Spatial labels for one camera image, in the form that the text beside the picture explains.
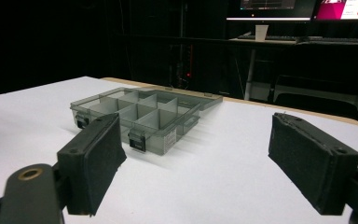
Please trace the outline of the black keyboard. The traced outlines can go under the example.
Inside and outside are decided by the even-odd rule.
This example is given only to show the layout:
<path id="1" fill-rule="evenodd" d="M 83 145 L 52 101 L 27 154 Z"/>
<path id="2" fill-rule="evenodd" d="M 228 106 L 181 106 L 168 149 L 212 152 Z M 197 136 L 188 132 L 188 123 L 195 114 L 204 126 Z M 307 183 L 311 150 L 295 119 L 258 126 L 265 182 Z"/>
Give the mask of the black keyboard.
<path id="1" fill-rule="evenodd" d="M 297 44 L 326 44 L 326 45 L 356 45 L 358 46 L 358 38 L 334 38 L 320 36 L 299 37 Z"/>
<path id="2" fill-rule="evenodd" d="M 251 39 L 256 40 L 255 35 L 240 35 L 237 37 L 238 39 Z M 265 40 L 274 40 L 274 41 L 297 41 L 295 36 L 287 36 L 287 35 L 267 35 Z"/>

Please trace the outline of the black folding chair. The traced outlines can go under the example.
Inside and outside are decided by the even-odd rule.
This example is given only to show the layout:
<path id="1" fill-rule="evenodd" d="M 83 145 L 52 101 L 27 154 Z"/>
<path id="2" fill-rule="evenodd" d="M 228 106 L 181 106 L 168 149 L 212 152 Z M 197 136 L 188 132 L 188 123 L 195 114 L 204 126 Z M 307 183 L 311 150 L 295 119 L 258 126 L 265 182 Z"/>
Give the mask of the black folding chair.
<path id="1" fill-rule="evenodd" d="M 358 120 L 358 76 L 278 73 L 270 83 L 268 101 Z"/>

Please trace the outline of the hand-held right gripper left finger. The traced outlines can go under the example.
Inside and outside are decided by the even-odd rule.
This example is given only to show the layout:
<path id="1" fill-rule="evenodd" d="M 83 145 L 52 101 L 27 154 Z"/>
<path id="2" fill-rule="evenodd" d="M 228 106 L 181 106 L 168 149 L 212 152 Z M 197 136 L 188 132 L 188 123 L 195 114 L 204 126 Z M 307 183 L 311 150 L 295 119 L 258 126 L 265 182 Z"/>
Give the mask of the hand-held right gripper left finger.
<path id="1" fill-rule="evenodd" d="M 119 115 L 108 114 L 92 121 L 57 157 L 60 174 L 70 183 L 68 213 L 95 216 L 118 167 L 127 159 Z"/>

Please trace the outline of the grey transparent compartment box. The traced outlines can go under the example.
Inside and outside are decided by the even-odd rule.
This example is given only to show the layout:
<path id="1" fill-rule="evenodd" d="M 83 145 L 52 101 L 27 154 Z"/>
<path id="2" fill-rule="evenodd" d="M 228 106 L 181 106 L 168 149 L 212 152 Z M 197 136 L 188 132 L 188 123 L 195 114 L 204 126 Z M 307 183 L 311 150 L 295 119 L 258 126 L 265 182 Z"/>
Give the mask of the grey transparent compartment box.
<path id="1" fill-rule="evenodd" d="M 72 102 L 70 109 L 79 128 L 117 113 L 123 142 L 138 151 L 164 155 L 198 124 L 201 111 L 222 101 L 212 93 L 152 86 L 105 91 Z"/>

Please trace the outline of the white paper cup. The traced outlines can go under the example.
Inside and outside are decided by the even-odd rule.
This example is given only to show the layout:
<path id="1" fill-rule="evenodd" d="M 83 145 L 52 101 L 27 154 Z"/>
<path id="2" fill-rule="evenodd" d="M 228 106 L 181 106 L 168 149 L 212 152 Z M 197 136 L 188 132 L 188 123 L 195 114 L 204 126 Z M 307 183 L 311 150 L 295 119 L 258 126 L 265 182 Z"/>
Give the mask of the white paper cup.
<path id="1" fill-rule="evenodd" d="M 266 40 L 268 26 L 265 24 L 259 24 L 255 27 L 255 41 L 264 42 Z"/>

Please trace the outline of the white table cover sheet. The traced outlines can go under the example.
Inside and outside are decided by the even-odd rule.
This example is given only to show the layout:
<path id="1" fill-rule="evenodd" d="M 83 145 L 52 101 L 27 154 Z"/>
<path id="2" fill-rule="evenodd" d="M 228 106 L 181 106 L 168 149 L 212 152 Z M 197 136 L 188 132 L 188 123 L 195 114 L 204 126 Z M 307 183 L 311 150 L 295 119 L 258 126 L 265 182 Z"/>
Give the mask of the white table cover sheet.
<path id="1" fill-rule="evenodd" d="M 54 163 L 76 135 L 72 102 L 115 87 L 80 77 L 0 94 L 0 196 L 13 172 Z M 318 214 L 269 158 L 272 115 L 225 101 L 163 156 L 128 149 L 97 214 L 65 224 L 348 224 Z"/>

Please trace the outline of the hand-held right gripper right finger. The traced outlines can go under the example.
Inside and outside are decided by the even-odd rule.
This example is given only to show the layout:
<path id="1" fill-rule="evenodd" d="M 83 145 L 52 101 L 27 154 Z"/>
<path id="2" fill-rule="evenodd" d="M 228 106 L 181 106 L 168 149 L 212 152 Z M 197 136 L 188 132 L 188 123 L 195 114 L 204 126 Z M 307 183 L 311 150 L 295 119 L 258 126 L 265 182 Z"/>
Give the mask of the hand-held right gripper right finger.
<path id="1" fill-rule="evenodd" d="M 358 168 L 358 152 L 304 119 L 272 116 L 268 156 L 321 215 L 339 216 L 344 188 Z"/>

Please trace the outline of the computer monitor with dark screen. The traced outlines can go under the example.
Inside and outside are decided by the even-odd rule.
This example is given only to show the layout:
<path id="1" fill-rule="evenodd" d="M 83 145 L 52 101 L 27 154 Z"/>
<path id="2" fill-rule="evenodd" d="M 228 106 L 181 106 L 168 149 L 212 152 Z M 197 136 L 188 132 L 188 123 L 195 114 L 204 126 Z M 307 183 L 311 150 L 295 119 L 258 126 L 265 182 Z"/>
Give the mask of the computer monitor with dark screen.
<path id="1" fill-rule="evenodd" d="M 318 0 L 228 0 L 228 21 L 309 21 Z"/>

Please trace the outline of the computer monitor with pink screen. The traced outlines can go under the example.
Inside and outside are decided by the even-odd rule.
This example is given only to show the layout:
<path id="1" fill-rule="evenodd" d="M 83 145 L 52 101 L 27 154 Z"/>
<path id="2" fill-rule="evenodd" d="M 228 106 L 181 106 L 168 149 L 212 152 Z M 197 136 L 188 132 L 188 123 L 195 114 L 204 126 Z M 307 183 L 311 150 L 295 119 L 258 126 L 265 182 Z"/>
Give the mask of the computer monitor with pink screen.
<path id="1" fill-rule="evenodd" d="M 358 0 L 321 0 L 315 8 L 316 21 L 358 21 Z"/>

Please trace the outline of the wooden desk with white leg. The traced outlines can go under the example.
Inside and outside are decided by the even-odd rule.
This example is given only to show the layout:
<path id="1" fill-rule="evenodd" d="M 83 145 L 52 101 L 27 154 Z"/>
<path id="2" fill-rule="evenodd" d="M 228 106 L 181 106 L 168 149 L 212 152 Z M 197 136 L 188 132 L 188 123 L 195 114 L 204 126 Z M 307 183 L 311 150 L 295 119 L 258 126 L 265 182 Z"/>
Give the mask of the wooden desk with white leg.
<path id="1" fill-rule="evenodd" d="M 246 90 L 253 87 L 255 77 L 255 58 L 258 49 L 277 51 L 273 64 L 268 67 L 270 82 L 278 73 L 306 73 L 325 76 L 358 76 L 358 46 L 297 44 L 296 41 L 265 40 L 256 42 L 251 39 L 235 39 L 238 43 L 252 48 Z"/>

